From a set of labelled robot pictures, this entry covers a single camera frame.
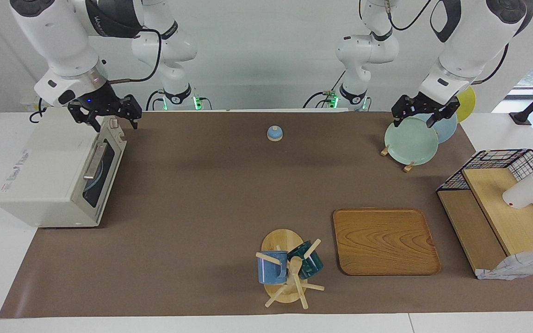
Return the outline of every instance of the mug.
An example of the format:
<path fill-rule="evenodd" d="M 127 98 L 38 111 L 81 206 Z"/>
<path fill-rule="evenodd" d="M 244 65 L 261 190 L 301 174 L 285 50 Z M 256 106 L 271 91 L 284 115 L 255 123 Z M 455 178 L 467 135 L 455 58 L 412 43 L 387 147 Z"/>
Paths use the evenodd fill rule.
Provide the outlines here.
<path fill-rule="evenodd" d="M 311 256 L 309 256 L 308 259 L 304 259 L 303 256 L 305 255 L 305 253 L 310 247 L 311 247 L 311 241 L 307 240 L 302 245 L 298 246 L 297 248 L 294 248 L 287 255 L 288 260 L 291 260 L 291 258 L 293 257 L 302 258 L 302 269 L 300 270 L 300 273 L 299 273 L 299 276 L 302 280 L 307 280 L 308 278 L 311 278 L 312 276 L 316 275 L 319 271 L 321 271 L 322 268 L 324 267 L 322 260 L 320 260 L 320 257 L 318 257 L 318 254 L 315 251 L 311 253 Z"/>
<path fill-rule="evenodd" d="M 279 260 L 281 265 L 257 258 L 258 282 L 262 284 L 282 284 L 287 282 L 287 252 L 262 251 L 261 253 Z"/>

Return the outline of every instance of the white table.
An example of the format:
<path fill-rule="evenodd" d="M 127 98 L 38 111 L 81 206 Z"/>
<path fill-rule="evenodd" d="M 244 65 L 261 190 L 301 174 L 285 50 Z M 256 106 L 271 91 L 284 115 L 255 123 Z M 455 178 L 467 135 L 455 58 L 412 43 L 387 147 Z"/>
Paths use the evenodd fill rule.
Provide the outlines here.
<path fill-rule="evenodd" d="M 0 184 L 34 130 L 25 113 L 0 113 Z M 473 114 L 463 122 L 476 150 L 532 148 L 531 127 L 517 127 L 505 114 Z M 36 229 L 0 209 L 0 308 Z M 311 332 L 367 333 L 533 332 L 533 312 L 488 314 L 356 314 L 161 318 L 44 318 L 0 320 L 0 332 Z"/>

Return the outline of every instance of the wire basket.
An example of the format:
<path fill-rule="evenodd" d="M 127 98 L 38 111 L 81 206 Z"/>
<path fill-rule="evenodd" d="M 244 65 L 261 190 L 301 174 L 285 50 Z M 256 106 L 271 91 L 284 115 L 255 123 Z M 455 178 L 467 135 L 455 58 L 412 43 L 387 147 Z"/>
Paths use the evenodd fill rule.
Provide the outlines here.
<path fill-rule="evenodd" d="M 476 153 L 466 164 L 437 189 L 440 191 L 470 190 L 463 170 L 507 168 L 517 181 L 533 173 L 533 150 L 483 150 Z"/>

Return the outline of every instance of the white toaster oven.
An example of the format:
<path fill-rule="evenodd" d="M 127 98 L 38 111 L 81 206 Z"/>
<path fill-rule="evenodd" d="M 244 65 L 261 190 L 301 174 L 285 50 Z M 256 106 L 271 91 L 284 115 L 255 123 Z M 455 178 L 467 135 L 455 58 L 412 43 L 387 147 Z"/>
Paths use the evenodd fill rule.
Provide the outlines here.
<path fill-rule="evenodd" d="M 0 207 L 39 228 L 95 227 L 126 141 L 115 117 L 101 130 L 48 108 L 0 188 Z"/>

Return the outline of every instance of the dark green mug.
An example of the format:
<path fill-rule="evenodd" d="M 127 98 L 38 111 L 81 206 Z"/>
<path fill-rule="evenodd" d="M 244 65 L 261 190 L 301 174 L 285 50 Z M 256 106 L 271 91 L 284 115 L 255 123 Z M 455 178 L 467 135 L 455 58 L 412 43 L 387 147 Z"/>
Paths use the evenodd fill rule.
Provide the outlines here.
<path fill-rule="evenodd" d="M 293 257 L 302 258 L 302 269 L 300 270 L 300 273 L 299 273 L 299 276 L 302 280 L 311 278 L 312 276 L 316 275 L 319 271 L 321 271 L 322 268 L 324 267 L 322 260 L 320 260 L 320 257 L 318 257 L 318 253 L 316 253 L 315 251 L 311 253 L 311 256 L 309 256 L 308 259 L 304 259 L 303 256 L 305 255 L 305 253 L 310 247 L 311 247 L 311 241 L 307 240 L 302 245 L 298 246 L 297 248 L 294 248 L 287 255 L 288 260 L 291 260 Z"/>

